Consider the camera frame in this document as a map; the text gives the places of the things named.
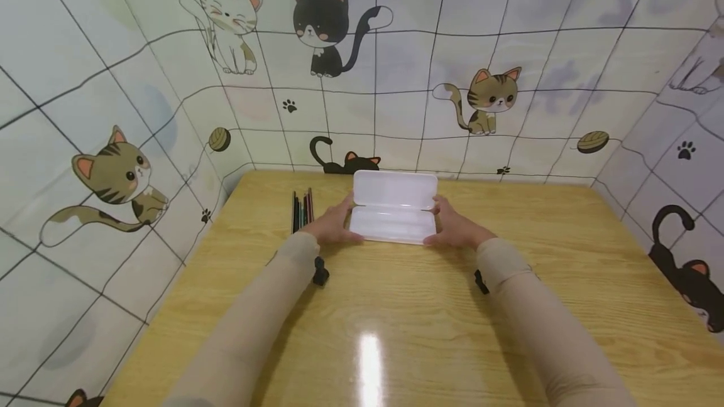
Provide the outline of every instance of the yarn ball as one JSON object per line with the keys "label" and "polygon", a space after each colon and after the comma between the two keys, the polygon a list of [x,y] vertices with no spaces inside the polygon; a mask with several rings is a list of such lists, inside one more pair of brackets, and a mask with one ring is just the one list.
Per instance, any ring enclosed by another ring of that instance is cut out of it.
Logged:
{"label": "yarn ball", "polygon": [[604,146],[606,146],[606,144],[608,144],[608,140],[608,132],[589,132],[578,140],[578,151],[584,153],[585,155],[600,151]]}
{"label": "yarn ball", "polygon": [[227,128],[216,128],[209,136],[209,147],[214,151],[224,151],[231,144],[231,133]]}

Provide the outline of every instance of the person's left hand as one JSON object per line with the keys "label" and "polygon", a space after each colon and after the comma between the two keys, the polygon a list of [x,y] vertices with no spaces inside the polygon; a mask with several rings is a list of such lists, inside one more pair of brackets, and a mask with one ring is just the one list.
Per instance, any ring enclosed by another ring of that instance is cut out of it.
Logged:
{"label": "person's left hand", "polygon": [[361,242],[364,237],[356,232],[344,229],[344,219],[347,218],[347,213],[353,207],[352,193],[350,193],[337,206],[327,208],[324,215],[301,227],[299,231],[308,232],[316,237],[318,244],[347,241]]}

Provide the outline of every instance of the cat tail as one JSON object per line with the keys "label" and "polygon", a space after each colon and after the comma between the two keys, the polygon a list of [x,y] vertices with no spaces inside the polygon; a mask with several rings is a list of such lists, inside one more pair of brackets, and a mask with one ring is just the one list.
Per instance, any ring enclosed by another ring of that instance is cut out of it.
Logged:
{"label": "cat tail", "polygon": [[460,90],[453,84],[439,84],[432,90],[432,96],[437,99],[449,99],[454,104],[458,114],[458,126],[466,131],[470,131],[470,126],[465,122],[463,117],[463,96]]}
{"label": "cat tail", "polygon": [[324,164],[326,164],[326,162],[322,160],[318,154],[316,154],[316,144],[318,141],[323,141],[324,143],[331,145],[332,139],[325,136],[316,136],[309,142],[309,151],[312,153],[312,157],[314,158],[314,160],[317,161],[318,164],[324,167]]}
{"label": "cat tail", "polygon": [[357,56],[362,45],[362,38],[370,32],[370,30],[381,29],[392,23],[392,10],[385,6],[372,7],[364,12],[360,21],[357,23],[357,30],[354,32],[354,44],[352,45],[352,54],[349,55],[349,61],[343,66],[342,73],[351,70],[357,63]]}
{"label": "cat tail", "polygon": [[684,208],[678,206],[677,204],[668,204],[656,213],[656,217],[654,217],[654,221],[651,225],[654,235],[654,244],[661,245],[661,241],[659,240],[659,227],[661,226],[661,222],[663,222],[666,216],[669,214],[676,214],[680,216],[681,224],[683,225],[683,227],[686,228],[687,231],[691,231],[694,229],[694,219],[691,218],[689,212],[687,212]]}
{"label": "cat tail", "polygon": [[123,232],[138,231],[146,225],[121,222],[94,207],[70,206],[59,210],[43,223],[41,242],[46,247],[54,247],[89,223],[102,223]]}
{"label": "cat tail", "polygon": [[215,60],[214,31],[211,29],[211,23],[209,22],[209,17],[206,16],[204,12],[204,8],[202,8],[201,4],[196,2],[196,0],[179,0],[179,3],[184,10],[188,11],[191,16],[195,17],[196,21],[204,27],[204,43],[206,44],[206,49],[209,50],[209,54],[211,54],[211,58]]}

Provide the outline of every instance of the hand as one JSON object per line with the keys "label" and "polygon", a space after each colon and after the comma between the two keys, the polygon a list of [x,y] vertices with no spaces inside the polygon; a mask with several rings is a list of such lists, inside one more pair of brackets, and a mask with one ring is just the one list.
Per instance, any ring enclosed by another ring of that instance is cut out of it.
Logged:
{"label": "hand", "polygon": [[438,216],[442,230],[438,234],[425,237],[423,244],[447,244],[475,250],[482,242],[497,237],[487,228],[457,213],[442,195],[437,195],[433,199],[437,202],[433,213]]}
{"label": "hand", "polygon": [[364,237],[358,235],[356,232],[344,229],[344,219],[347,218],[347,213],[353,206],[352,193],[350,193],[337,206],[327,208],[327,212],[324,212],[324,215],[308,225],[303,226],[299,231],[308,232],[310,235],[313,235],[319,244],[347,241],[361,242],[364,240]]}

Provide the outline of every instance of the pencil case lid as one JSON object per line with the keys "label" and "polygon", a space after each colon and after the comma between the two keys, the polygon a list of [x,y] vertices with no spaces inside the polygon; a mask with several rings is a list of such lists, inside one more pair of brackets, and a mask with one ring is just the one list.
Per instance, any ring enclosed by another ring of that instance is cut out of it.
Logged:
{"label": "pencil case lid", "polygon": [[422,244],[435,234],[430,212],[437,177],[423,173],[359,170],[354,173],[349,230],[370,241]]}

